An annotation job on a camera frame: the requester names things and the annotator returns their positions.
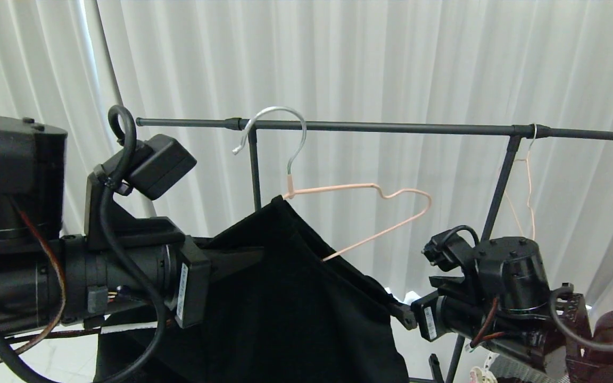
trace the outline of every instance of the barcode label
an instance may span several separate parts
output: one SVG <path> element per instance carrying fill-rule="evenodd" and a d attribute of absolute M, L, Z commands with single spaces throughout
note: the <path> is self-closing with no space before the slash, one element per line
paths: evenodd
<path fill-rule="evenodd" d="M 177 316 L 183 321 L 183 303 L 186 298 L 186 283 L 188 283 L 188 266 L 181 264 L 181 279 L 179 280 L 179 296 L 177 299 Z"/>
<path fill-rule="evenodd" d="M 427 332 L 430 333 L 430 340 L 436 338 L 436 327 L 434 325 L 434 316 L 432 315 L 432 307 L 425 308 L 425 322 L 427 322 Z"/>

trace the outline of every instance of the clothes hanger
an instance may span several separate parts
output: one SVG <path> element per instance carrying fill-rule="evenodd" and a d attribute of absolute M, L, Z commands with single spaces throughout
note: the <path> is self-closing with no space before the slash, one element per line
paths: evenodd
<path fill-rule="evenodd" d="M 283 194 L 283 199 L 292 199 L 297 194 L 315 194 L 315 193 L 322 193 L 322 192 L 333 192 L 336 190 L 368 189 L 368 188 L 376 189 L 377 193 L 380 195 L 382 199 L 392 199 L 402 193 L 421 194 L 427 198 L 427 205 L 418 214 L 411 216 L 411 218 L 407 218 L 406 220 L 403 220 L 390 228 L 382 230 L 376 235 L 372 235 L 371 237 L 365 238 L 364 240 L 361 240 L 360 242 L 354 243 L 353 245 L 346 247 L 345 249 L 342 249 L 339 252 L 334 252 L 333 254 L 327 257 L 324 257 L 323 259 L 324 262 L 331 260 L 334 257 L 337 257 L 338 255 L 342 255 L 345 252 L 348 252 L 349 250 L 355 247 L 359 247 L 360 245 L 363 245 L 364 243 L 370 242 L 371 240 L 377 237 L 381 237 L 382 235 L 385 235 L 386 233 L 389 233 L 392 230 L 396 230 L 397 228 L 405 225 L 406 223 L 409 223 L 411 221 L 414 221 L 422 217 L 425 213 L 427 213 L 429 208 L 432 206 L 432 196 L 426 191 L 421 191 L 421 190 L 412 189 L 412 188 L 404 188 L 404 189 L 395 191 L 394 193 L 389 194 L 389 196 L 387 196 L 384 194 L 384 192 L 382 191 L 382 188 L 378 184 L 372 184 L 372 182 L 370 182 L 369 184 L 345 184 L 345 185 L 333 185 L 333 186 L 324 186 L 324 187 L 312 187 L 310 189 L 295 189 L 294 184 L 292 182 L 292 162 L 294 162 L 295 158 L 297 158 L 297 155 L 299 155 L 300 151 L 304 147 L 305 141 L 307 140 L 307 122 L 304 120 L 304 117 L 302 116 L 302 114 L 300 114 L 298 111 L 295 111 L 291 107 L 287 107 L 287 106 L 266 107 L 266 109 L 262 109 L 262 111 L 257 113 L 254 117 L 252 117 L 245 125 L 245 135 L 243 135 L 243 138 L 241 139 L 241 144 L 238 145 L 238 147 L 234 148 L 233 154 L 238 154 L 241 152 L 241 150 L 243 150 L 247 142 L 247 137 L 251 129 L 253 129 L 254 124 L 257 122 L 257 120 L 261 116 L 269 112 L 274 112 L 274 111 L 285 111 L 285 112 L 289 112 L 293 114 L 294 116 L 297 117 L 297 119 L 299 119 L 300 124 L 302 126 L 302 140 L 300 140 L 300 145 L 297 148 L 297 151 L 294 153 L 294 155 L 292 155 L 292 157 L 290 157 L 290 159 L 287 162 L 287 193 Z"/>

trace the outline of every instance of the white curtain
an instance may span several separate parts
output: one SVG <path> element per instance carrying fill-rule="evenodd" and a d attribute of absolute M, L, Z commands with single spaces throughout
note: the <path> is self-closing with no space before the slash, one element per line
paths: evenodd
<path fill-rule="evenodd" d="M 105 111 L 117 102 L 153 118 L 251 117 L 285 105 L 312 121 L 613 130 L 613 2 L 0 2 L 0 114 L 70 132 L 68 232 L 82 228 L 88 172 L 116 149 Z M 248 154 L 231 154 L 240 132 L 139 129 L 141 139 L 155 133 L 177 137 L 199 163 L 154 203 L 121 201 L 130 211 L 167 215 L 198 236 L 253 211 Z M 285 191 L 298 142 L 296 132 L 259 133 L 263 203 Z M 425 294 L 437 271 L 419 250 L 446 228 L 482 229 L 505 144 L 311 131 L 294 179 L 296 187 L 377 182 L 389 192 L 430 192 L 426 216 L 346 255 L 397 296 Z M 518 157 L 527 148 L 523 141 Z M 613 281 L 613 143 L 537 140 L 531 172 L 550 283 L 571 281 L 594 304 Z M 527 192 L 518 162 L 508 194 L 529 236 Z M 291 201 L 335 248 L 424 203 L 406 195 L 382 202 L 373 191 Z M 519 235 L 506 202 L 493 235 Z M 430 352 L 446 368 L 452 337 L 429 344 L 394 330 L 412 376 L 429 376 Z M 470 357 L 458 376 L 483 360 Z"/>

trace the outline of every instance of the black fabric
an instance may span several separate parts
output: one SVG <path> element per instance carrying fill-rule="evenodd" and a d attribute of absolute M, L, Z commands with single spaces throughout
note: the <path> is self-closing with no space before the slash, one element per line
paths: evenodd
<path fill-rule="evenodd" d="M 264 246 L 259 264 L 212 284 L 205 321 L 168 330 L 133 383 L 409 381 L 396 351 L 393 298 L 334 252 L 277 197 L 208 247 Z M 153 320 L 152 309 L 112 315 L 109 324 Z M 96 379 L 133 361 L 152 330 L 99 336 Z"/>

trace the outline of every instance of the robotic arm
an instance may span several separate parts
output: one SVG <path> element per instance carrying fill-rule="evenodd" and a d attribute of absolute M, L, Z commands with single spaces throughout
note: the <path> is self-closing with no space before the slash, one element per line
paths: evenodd
<path fill-rule="evenodd" d="M 33 119 L 0 117 L 0 356 L 26 381 L 49 380 L 25 370 L 9 346 L 17 342 L 14 335 L 44 327 L 51 332 L 58 322 L 81 322 L 91 333 L 107 314 L 151 305 L 158 312 L 154 340 L 132 366 L 107 380 L 122 381 L 147 360 L 166 324 L 186 328 L 203 320 L 210 283 L 263 257 L 261 248 L 206 249 L 209 238 L 185 235 L 168 218 L 136 219 L 115 203 L 113 193 L 133 189 L 159 198 L 196 160 L 171 137 L 136 140 L 124 107 L 112 107 L 109 122 L 123 149 L 88 176 L 86 235 L 59 237 L 67 133 Z M 613 372 L 613 349 L 584 343 L 591 330 L 583 296 L 569 286 L 550 291 L 536 242 L 479 243 L 471 230 L 470 246 L 460 230 L 471 229 L 435 235 L 423 251 L 432 265 L 460 267 L 463 277 L 430 278 L 436 291 L 411 305 L 421 335 L 433 342 L 456 332 L 471 339 L 471 347 L 550 376 L 566 368 L 574 383 L 605 381 L 598 377 Z M 594 336 L 613 342 L 613 316 L 603 317 Z"/>

